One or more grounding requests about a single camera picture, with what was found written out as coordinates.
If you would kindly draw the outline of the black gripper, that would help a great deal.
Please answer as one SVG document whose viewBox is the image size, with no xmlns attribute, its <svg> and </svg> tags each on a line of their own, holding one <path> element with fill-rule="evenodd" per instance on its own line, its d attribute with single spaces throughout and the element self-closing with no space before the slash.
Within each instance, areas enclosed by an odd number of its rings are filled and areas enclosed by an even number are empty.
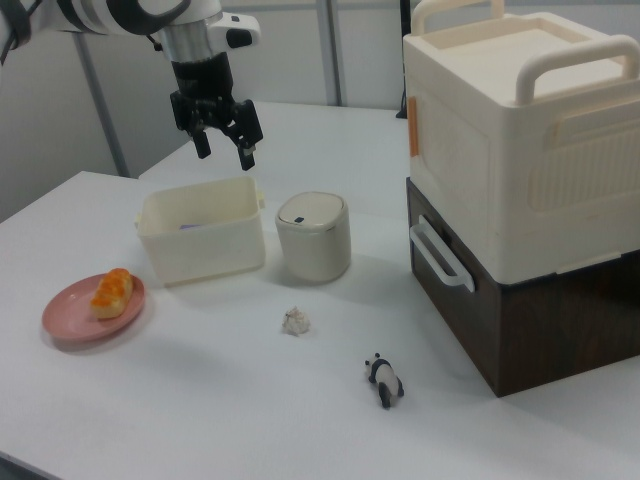
<svg viewBox="0 0 640 480">
<path fill-rule="evenodd" d="M 176 126 L 191 134 L 200 159 L 211 154 L 205 129 L 216 128 L 237 147 L 243 171 L 255 166 L 256 145 L 263 139 L 261 124 L 251 100 L 236 102 L 233 76 L 226 53 L 196 62 L 172 62 L 178 89 L 170 95 Z"/>
</svg>

